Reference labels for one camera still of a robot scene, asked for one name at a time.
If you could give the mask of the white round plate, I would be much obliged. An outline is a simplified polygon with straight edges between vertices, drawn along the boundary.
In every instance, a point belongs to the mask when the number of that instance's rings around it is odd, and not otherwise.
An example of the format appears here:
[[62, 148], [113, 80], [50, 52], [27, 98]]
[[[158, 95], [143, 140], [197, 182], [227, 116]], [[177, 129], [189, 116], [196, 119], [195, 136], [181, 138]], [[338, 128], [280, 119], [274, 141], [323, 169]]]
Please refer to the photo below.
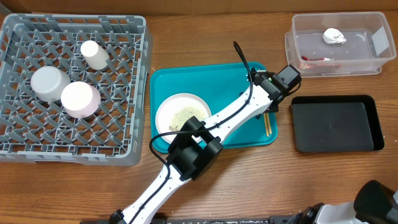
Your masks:
[[211, 116], [209, 106], [191, 93], [178, 93], [164, 100], [155, 114], [155, 126], [159, 134], [180, 131], [191, 117], [199, 121]]

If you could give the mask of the red snack wrapper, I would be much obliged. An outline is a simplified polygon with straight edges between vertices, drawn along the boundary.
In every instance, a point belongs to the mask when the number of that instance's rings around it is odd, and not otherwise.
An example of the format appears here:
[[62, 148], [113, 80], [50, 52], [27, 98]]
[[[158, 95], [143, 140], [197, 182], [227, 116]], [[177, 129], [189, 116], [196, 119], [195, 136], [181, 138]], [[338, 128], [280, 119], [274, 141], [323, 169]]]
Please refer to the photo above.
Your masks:
[[301, 70], [309, 70], [309, 69], [314, 69], [314, 68], [318, 68], [318, 67], [328, 67], [328, 68], [335, 68], [335, 69], [339, 69], [341, 68], [340, 64], [336, 64], [334, 62], [334, 58], [317, 58], [317, 59], [310, 59], [306, 56], [301, 56], [301, 59], [303, 61], [308, 61], [308, 63], [304, 63], [302, 62], [299, 65], [299, 68]]

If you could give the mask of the grey ceramic bowl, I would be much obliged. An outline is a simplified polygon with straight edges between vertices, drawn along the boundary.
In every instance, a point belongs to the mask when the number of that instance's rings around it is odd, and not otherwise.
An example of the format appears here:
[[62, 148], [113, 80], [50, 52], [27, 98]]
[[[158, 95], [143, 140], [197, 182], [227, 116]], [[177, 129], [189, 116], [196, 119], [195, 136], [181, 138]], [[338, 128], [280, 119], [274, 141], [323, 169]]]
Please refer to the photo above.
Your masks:
[[36, 97], [42, 101], [58, 101], [63, 89], [71, 82], [69, 76], [62, 70], [44, 66], [34, 72], [30, 85]]

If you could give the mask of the white tissue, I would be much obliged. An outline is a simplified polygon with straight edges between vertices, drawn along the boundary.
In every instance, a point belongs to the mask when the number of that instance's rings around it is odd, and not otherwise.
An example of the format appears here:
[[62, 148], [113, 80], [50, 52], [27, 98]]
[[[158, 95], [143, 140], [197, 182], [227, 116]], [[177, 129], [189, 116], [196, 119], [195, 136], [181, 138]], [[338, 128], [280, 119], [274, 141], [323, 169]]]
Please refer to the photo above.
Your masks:
[[323, 40], [326, 44], [344, 44], [346, 42], [344, 35], [334, 28], [328, 28], [324, 31]]

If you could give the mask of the pink cup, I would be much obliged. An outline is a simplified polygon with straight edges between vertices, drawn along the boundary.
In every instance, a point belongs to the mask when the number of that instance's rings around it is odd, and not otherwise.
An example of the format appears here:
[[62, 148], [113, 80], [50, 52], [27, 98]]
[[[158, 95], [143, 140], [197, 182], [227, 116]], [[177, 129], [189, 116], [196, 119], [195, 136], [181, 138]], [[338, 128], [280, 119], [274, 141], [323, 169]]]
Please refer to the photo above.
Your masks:
[[101, 103], [99, 91], [85, 82], [72, 82], [61, 95], [61, 103], [73, 118], [86, 118], [97, 111]]

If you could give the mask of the white cup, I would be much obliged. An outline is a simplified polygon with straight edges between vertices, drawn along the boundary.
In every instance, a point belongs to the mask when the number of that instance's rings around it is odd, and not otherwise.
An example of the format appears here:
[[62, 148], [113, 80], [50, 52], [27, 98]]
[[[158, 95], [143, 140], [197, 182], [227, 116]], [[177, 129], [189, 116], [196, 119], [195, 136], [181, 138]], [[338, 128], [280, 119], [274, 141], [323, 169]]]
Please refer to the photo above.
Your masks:
[[87, 64], [95, 70], [102, 70], [108, 66], [109, 54], [95, 41], [87, 40], [80, 47], [81, 54]]

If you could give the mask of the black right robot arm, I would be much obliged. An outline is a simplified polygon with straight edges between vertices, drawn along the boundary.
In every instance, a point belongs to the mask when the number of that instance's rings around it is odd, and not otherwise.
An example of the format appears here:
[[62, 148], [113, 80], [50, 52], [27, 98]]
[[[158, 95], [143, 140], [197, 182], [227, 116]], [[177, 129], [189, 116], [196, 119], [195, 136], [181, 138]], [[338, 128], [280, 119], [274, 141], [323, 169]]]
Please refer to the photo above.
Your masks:
[[318, 203], [294, 215], [288, 224], [397, 224], [397, 192], [370, 180], [351, 202]]

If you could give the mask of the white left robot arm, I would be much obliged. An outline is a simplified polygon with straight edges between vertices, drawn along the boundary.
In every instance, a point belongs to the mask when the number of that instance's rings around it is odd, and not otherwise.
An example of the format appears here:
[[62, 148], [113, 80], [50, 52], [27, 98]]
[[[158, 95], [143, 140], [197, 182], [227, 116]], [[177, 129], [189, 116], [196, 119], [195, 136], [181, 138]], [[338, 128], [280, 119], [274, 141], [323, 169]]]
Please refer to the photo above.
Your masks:
[[223, 150], [224, 140], [249, 119], [278, 104], [288, 92], [284, 78], [265, 70], [248, 73], [249, 87], [217, 114], [199, 121], [192, 117], [169, 146], [163, 167], [144, 193], [124, 210], [116, 210], [110, 223], [150, 223], [158, 209], [181, 186], [202, 176]]

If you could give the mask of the grey plastic dishwasher rack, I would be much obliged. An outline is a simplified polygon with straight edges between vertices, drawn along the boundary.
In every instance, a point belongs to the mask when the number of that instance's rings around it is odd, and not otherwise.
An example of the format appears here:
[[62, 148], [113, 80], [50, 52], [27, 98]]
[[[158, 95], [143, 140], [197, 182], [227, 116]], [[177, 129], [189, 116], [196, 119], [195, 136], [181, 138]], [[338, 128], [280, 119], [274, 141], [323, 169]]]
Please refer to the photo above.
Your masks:
[[[87, 64], [80, 51], [87, 40], [107, 51], [106, 68]], [[142, 16], [8, 15], [1, 26], [1, 161], [136, 165], [152, 46]], [[43, 66], [94, 86], [97, 111], [72, 118], [59, 101], [38, 99], [30, 79]]]

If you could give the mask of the wooden chopstick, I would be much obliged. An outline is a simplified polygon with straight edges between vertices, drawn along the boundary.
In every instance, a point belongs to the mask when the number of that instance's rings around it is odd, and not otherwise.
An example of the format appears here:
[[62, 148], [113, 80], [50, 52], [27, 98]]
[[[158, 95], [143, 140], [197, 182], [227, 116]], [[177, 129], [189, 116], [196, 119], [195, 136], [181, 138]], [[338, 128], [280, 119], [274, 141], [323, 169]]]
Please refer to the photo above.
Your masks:
[[269, 115], [268, 113], [264, 113], [264, 124], [265, 124], [265, 128], [266, 128], [266, 136], [269, 137], [270, 136], [270, 131], [269, 131]]
[[266, 113], [265, 117], [266, 117], [266, 121], [267, 121], [267, 131], [268, 131], [267, 136], [270, 136], [272, 134], [272, 126], [271, 126], [269, 113]]

